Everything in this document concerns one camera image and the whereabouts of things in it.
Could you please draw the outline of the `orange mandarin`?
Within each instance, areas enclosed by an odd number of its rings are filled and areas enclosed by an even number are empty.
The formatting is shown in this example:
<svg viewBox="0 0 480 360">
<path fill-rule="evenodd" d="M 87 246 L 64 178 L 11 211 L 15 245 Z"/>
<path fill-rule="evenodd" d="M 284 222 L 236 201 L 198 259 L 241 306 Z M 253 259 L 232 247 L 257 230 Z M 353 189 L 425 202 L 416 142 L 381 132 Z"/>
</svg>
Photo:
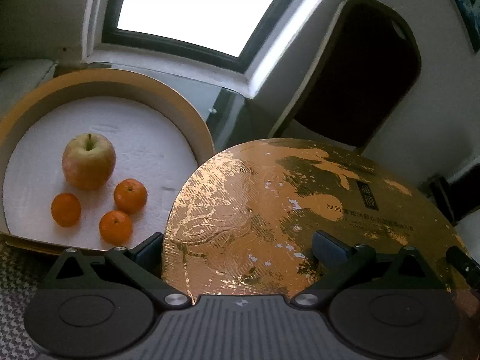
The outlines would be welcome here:
<svg viewBox="0 0 480 360">
<path fill-rule="evenodd" d="M 70 228 L 76 225 L 81 216 L 81 205 L 72 193 L 61 193 L 51 203 L 52 219 L 61 227 Z"/>
<path fill-rule="evenodd" d="M 125 179 L 115 186 L 113 197 L 115 206 L 119 210 L 132 215 L 141 211 L 146 205 L 148 192 L 141 182 Z"/>
<path fill-rule="evenodd" d="M 121 246 L 133 233 L 133 223 L 123 211 L 109 211 L 99 221 L 99 234 L 108 244 Z"/>
</svg>

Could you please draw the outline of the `gold round box lid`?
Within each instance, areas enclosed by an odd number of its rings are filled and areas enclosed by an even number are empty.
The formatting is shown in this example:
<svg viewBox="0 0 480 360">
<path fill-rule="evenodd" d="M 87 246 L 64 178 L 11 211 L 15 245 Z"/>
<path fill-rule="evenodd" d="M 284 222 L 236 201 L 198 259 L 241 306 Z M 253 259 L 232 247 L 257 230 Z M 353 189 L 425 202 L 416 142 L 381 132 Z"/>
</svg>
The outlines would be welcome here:
<svg viewBox="0 0 480 360">
<path fill-rule="evenodd" d="M 312 255 L 325 231 L 377 252 L 420 250 L 448 291 L 465 280 L 445 254 L 461 237 L 415 187 L 373 161 L 315 141 L 250 141 L 201 165 L 177 195 L 162 278 L 202 294 L 292 296 L 326 269 Z"/>
</svg>

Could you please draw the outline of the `red-yellow apple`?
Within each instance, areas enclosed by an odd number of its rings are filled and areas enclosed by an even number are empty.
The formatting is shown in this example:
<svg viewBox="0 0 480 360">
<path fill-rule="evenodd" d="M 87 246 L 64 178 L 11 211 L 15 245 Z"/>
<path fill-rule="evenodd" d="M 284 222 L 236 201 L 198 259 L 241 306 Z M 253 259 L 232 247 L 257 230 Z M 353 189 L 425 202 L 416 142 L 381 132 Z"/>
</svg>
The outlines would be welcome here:
<svg viewBox="0 0 480 360">
<path fill-rule="evenodd" d="M 113 144 L 102 134 L 83 133 L 66 145 L 62 156 L 64 178 L 84 191 L 101 189 L 116 165 Z"/>
</svg>

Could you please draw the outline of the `gold round gift box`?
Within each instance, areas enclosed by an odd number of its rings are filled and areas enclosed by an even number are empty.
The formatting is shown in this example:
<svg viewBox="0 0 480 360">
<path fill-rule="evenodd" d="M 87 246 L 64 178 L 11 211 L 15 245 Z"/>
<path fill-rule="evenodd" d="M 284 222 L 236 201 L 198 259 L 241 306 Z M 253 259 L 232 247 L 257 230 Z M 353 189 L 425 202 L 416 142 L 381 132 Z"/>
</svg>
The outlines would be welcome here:
<svg viewBox="0 0 480 360">
<path fill-rule="evenodd" d="M 31 250 L 103 251 L 163 233 L 176 195 L 214 155 L 202 116 L 151 77 L 57 77 L 1 117 L 1 235 Z"/>
</svg>

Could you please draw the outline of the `houndstooth clothed leg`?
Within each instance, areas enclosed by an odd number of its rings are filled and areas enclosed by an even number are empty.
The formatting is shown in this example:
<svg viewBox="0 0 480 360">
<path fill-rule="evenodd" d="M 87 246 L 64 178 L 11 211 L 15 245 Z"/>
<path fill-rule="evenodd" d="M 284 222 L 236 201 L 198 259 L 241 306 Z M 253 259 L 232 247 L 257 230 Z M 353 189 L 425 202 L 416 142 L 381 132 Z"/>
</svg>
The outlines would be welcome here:
<svg viewBox="0 0 480 360">
<path fill-rule="evenodd" d="M 1 359 L 35 359 L 24 328 L 24 311 L 38 286 L 31 253 L 1 242 Z"/>
</svg>

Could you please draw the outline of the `black chair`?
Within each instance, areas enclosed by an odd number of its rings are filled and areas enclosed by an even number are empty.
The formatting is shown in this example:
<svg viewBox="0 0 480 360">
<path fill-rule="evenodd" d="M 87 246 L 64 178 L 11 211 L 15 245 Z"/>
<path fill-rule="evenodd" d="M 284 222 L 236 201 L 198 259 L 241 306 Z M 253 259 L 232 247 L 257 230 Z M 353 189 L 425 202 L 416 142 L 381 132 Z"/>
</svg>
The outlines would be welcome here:
<svg viewBox="0 0 480 360">
<path fill-rule="evenodd" d="M 343 0 L 269 135 L 280 137 L 296 121 L 362 152 L 421 69 L 416 38 L 399 13 L 377 0 Z"/>
</svg>

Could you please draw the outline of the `grey sofa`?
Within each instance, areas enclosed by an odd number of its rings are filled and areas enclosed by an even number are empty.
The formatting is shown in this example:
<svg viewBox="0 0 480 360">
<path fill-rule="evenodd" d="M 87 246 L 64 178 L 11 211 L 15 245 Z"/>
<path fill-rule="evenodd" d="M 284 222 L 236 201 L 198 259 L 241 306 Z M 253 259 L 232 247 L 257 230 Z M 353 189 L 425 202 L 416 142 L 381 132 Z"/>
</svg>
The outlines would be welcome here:
<svg viewBox="0 0 480 360">
<path fill-rule="evenodd" d="M 50 59 L 13 59 L 1 62 L 1 119 L 26 94 L 51 80 L 57 61 Z"/>
</svg>

